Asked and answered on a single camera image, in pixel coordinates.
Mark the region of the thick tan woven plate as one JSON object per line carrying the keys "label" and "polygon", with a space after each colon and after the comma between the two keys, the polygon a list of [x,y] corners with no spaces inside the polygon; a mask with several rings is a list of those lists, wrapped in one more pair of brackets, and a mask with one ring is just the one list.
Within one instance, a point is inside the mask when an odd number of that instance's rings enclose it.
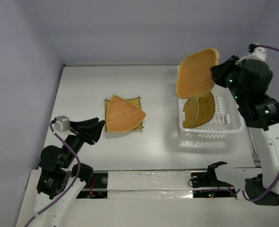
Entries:
{"label": "thick tan woven plate", "polygon": [[211,67],[219,63],[219,52],[215,48],[187,56],[178,70],[176,94],[181,99],[206,96],[214,87]]}

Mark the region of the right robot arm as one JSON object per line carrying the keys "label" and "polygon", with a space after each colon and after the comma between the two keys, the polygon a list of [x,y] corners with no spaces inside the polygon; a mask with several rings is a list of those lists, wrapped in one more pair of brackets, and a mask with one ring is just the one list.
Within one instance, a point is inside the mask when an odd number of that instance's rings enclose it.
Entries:
{"label": "right robot arm", "polygon": [[212,79],[228,88],[238,111],[252,135],[262,173],[249,176],[224,161],[208,166],[206,180],[210,185],[229,183],[243,197],[257,205],[279,205],[279,103],[266,94],[273,74],[268,65],[257,59],[237,63],[232,56],[210,68]]}

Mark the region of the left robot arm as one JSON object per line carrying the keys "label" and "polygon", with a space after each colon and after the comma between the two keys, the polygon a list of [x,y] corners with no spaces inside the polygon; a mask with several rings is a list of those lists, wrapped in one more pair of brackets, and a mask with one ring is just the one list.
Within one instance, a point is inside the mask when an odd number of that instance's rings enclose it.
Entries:
{"label": "left robot arm", "polygon": [[99,141],[104,125],[97,117],[73,122],[62,115],[50,121],[51,133],[62,146],[49,145],[40,154],[34,214],[25,226],[61,227],[79,193],[95,186],[93,168],[81,163],[78,153],[85,143]]}

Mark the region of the white plastic dish rack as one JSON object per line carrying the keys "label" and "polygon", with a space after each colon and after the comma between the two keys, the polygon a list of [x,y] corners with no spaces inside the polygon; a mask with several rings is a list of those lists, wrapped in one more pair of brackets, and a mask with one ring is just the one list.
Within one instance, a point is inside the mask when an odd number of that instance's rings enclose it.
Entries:
{"label": "white plastic dish rack", "polygon": [[234,133],[240,133],[244,130],[244,119],[238,112],[238,105],[229,89],[214,85],[211,92],[215,99],[215,113],[213,118],[206,124],[193,129],[183,127],[185,120],[183,108],[187,100],[178,98],[179,134],[181,137],[219,139]]}

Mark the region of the medium round bamboo plate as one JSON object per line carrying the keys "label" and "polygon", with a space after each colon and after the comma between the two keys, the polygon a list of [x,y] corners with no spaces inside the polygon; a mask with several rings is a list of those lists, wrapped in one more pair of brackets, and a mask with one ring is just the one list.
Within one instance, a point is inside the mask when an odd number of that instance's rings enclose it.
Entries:
{"label": "medium round bamboo plate", "polygon": [[212,92],[198,98],[198,113],[193,125],[194,128],[208,123],[215,114],[215,98]]}

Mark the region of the small round bamboo plate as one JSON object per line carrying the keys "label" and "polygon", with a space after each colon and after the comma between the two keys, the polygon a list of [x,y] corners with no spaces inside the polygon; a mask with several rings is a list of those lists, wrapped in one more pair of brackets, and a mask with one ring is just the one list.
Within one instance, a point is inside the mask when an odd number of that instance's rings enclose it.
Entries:
{"label": "small round bamboo plate", "polygon": [[187,100],[183,107],[183,112],[185,115],[185,121],[183,123],[183,127],[190,129],[193,128],[198,117],[198,99],[190,98]]}

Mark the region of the white foam strip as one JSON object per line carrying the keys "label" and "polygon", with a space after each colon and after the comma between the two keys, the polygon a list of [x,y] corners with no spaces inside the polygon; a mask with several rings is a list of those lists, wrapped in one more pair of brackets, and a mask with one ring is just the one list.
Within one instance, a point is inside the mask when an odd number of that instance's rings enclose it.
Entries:
{"label": "white foam strip", "polygon": [[111,171],[109,199],[191,199],[190,171]]}

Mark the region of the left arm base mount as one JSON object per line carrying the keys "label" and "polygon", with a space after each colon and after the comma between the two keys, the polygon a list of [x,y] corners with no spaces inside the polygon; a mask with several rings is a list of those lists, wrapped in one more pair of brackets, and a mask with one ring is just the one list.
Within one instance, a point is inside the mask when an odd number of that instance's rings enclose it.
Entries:
{"label": "left arm base mount", "polygon": [[108,172],[94,172],[92,183],[81,190],[77,199],[106,199],[107,184]]}

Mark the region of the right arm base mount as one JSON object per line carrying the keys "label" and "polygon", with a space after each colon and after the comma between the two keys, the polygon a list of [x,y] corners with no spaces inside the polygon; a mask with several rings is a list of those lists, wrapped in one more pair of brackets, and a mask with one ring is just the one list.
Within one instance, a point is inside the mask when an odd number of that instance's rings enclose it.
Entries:
{"label": "right arm base mount", "polygon": [[238,191],[229,183],[212,182],[207,172],[191,172],[188,185],[194,198],[236,198]]}

